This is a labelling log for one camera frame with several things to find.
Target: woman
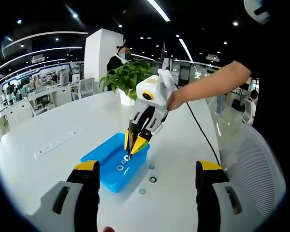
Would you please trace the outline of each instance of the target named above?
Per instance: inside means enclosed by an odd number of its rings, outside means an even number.
[[[40,76],[37,76],[37,79],[35,80],[35,88],[39,88],[42,85],[42,80],[40,79]]]
[[[4,92],[4,90],[2,90],[1,97],[3,101],[3,105],[6,106],[8,104],[8,101],[6,100],[6,93]]]
[[[255,113],[256,113],[256,109],[257,109],[257,105],[256,105],[257,98],[258,98],[258,92],[254,89],[250,93],[250,96],[248,98],[248,100],[250,100],[252,102],[252,119],[255,118]]]
[[[125,63],[128,63],[126,59],[128,59],[130,54],[131,54],[131,51],[126,46],[121,46],[121,47],[117,46],[117,53],[112,58],[110,58],[106,66],[107,72],[109,74],[115,74],[115,72],[111,70],[119,68]],[[111,86],[107,86],[107,91],[110,91],[110,90],[112,90]]]

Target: ceiling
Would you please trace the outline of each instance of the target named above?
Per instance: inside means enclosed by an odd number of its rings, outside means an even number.
[[[45,58],[48,57],[45,61],[61,58],[65,60],[60,62],[82,61],[86,37],[100,28],[122,33],[125,45],[132,47],[132,53],[138,55],[158,60],[162,44],[165,43],[168,54],[173,58],[189,60],[179,41],[183,39],[193,61],[209,64],[211,61],[206,56],[213,54],[218,55],[220,62],[212,64],[223,66],[232,60],[232,44],[237,35],[249,27],[256,27],[245,13],[242,0],[156,0],[156,3],[170,22],[166,22],[147,0],[105,0],[81,4],[78,1],[26,3],[26,7],[19,8],[15,13],[13,27],[3,38],[0,66],[27,53],[59,47],[82,49],[51,50],[34,55],[43,54]],[[238,22],[237,27],[232,24],[234,21]],[[54,31],[88,34],[48,34],[14,43],[27,36]],[[0,69],[0,74],[8,75],[29,66],[31,60],[32,56],[29,55],[10,62]]]

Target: blue plastic box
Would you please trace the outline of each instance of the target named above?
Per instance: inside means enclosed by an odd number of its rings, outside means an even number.
[[[149,149],[149,145],[147,145],[141,151],[134,154],[130,161],[121,164],[123,157],[127,154],[124,150],[124,141],[125,135],[117,133],[81,158],[81,162],[97,160],[100,163],[100,181],[115,193],[119,193],[134,177],[146,161]],[[122,171],[117,170],[119,165],[124,167]]]

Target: floor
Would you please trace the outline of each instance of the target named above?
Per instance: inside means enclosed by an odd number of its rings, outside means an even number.
[[[216,136],[219,149],[230,143],[235,135],[239,132],[243,125],[241,117],[242,112],[233,109],[229,105],[225,105],[225,110],[221,115],[216,115],[217,101],[214,98],[209,104],[209,110],[215,126]]]

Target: human arm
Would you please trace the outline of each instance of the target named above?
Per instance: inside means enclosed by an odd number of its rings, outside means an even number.
[[[257,109],[257,106],[256,106],[256,104],[253,102],[253,103],[252,103],[252,119],[255,119],[256,109]]]
[[[212,75],[175,91],[169,110],[177,109],[185,102],[229,92],[244,84],[250,74],[251,71],[248,68],[237,61],[233,61]]]

